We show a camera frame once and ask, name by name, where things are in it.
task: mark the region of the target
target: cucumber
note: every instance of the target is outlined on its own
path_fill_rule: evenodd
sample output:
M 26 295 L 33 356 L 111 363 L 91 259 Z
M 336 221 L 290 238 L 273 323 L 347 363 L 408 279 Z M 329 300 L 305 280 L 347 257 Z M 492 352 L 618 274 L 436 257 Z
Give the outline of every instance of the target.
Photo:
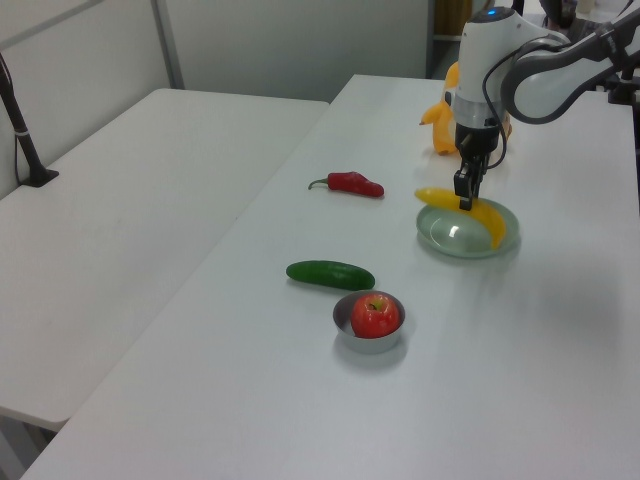
M 370 290 L 376 279 L 364 268 L 330 260 L 307 260 L 287 267 L 293 280 L 344 290 Z

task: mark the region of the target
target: apple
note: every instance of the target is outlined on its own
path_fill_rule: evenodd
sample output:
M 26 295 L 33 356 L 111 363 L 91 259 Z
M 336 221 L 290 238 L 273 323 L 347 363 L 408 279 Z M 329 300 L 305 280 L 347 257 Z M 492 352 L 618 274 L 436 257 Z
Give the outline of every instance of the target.
M 400 327 L 398 306 L 387 295 L 372 293 L 360 297 L 351 311 L 351 327 L 356 337 L 379 338 Z

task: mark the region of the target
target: toy banana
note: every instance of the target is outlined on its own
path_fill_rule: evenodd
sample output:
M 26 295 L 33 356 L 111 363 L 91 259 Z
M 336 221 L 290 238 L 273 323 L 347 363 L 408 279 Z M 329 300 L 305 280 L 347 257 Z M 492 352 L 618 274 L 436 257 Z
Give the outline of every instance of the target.
M 415 195 L 424 203 L 468 215 L 480 222 L 491 235 L 491 248 L 494 250 L 500 246 L 507 234 L 507 226 L 500 212 L 482 200 L 475 199 L 473 201 L 473 207 L 467 211 L 459 208 L 460 197 L 451 190 L 445 190 L 444 188 L 422 188 L 416 190 Z

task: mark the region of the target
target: green stem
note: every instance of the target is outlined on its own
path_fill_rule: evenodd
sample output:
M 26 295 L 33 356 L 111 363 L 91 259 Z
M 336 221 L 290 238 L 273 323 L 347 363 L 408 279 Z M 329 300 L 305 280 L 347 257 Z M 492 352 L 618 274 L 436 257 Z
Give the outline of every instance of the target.
M 329 185 L 329 179 L 323 178 L 322 180 L 316 180 L 315 182 L 311 182 L 309 184 L 309 190 L 311 190 L 311 187 L 313 187 L 316 183 L 324 183 L 325 185 Z

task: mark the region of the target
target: red chili pepper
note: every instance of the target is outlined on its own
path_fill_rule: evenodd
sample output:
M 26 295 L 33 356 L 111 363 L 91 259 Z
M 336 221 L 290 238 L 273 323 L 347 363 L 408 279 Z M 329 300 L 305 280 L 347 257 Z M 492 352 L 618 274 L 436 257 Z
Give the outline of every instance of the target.
M 357 193 L 366 197 L 378 198 L 384 195 L 382 185 L 373 183 L 364 175 L 357 172 L 348 173 L 330 173 L 327 178 L 316 180 L 309 184 L 309 190 L 316 183 L 325 183 L 329 186 L 329 190 L 338 190 L 340 192 Z

